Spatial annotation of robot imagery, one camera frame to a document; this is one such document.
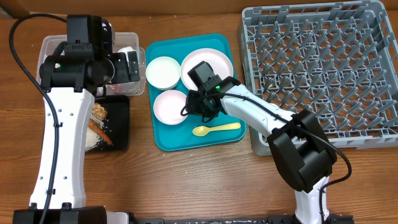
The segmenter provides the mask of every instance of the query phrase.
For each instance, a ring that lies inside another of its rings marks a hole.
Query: black tray
[[[103,121],[102,130],[109,136],[113,142],[113,146],[108,144],[104,139],[93,149],[86,151],[103,152],[128,150],[129,132],[130,132],[130,100],[126,96],[106,96],[105,98],[95,99],[95,103],[99,103],[108,111],[108,116]]]

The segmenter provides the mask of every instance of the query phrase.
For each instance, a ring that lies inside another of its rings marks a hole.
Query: blue tray
[[[174,40],[154,42],[146,50],[147,65],[155,58],[161,56],[172,57],[181,65],[184,58],[191,52],[202,48],[212,48],[223,52],[231,61],[231,51],[229,50],[228,40],[221,34],[209,34],[196,37],[186,37]],[[175,87],[176,90],[188,94],[188,89],[180,80]],[[158,90],[148,83],[150,98],[150,108],[152,111],[152,123],[154,125],[154,136],[156,145],[165,151],[176,151],[191,149],[194,147],[210,146],[226,142],[235,142],[243,138],[246,133],[246,124],[238,118],[220,113],[217,118],[209,123],[203,124],[201,116],[188,115],[182,123],[178,125],[166,125],[157,120],[154,115],[153,105],[156,97],[163,91]],[[233,122],[240,122],[241,128],[230,131],[210,132],[204,137],[197,137],[192,134],[196,126],[217,126]]]

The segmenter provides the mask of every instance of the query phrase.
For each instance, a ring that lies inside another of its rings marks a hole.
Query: dish rack
[[[239,39],[258,97],[312,111],[337,147],[398,146],[397,42],[381,2],[249,7]],[[250,136],[256,154],[271,154],[261,134]]]

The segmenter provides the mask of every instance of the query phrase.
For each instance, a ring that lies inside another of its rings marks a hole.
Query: spoon
[[[235,129],[239,129],[239,128],[241,128],[241,123],[239,123],[239,122],[231,123],[231,124],[224,124],[224,125],[215,126],[212,128],[209,128],[206,126],[198,126],[192,130],[192,133],[196,136],[205,136],[210,131],[235,130]]]

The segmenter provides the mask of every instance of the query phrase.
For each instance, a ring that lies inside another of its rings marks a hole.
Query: carrot
[[[112,140],[105,134],[105,132],[91,118],[88,122],[88,127],[91,130],[93,130],[97,135],[99,135],[102,139],[104,139],[108,144],[113,145]]]

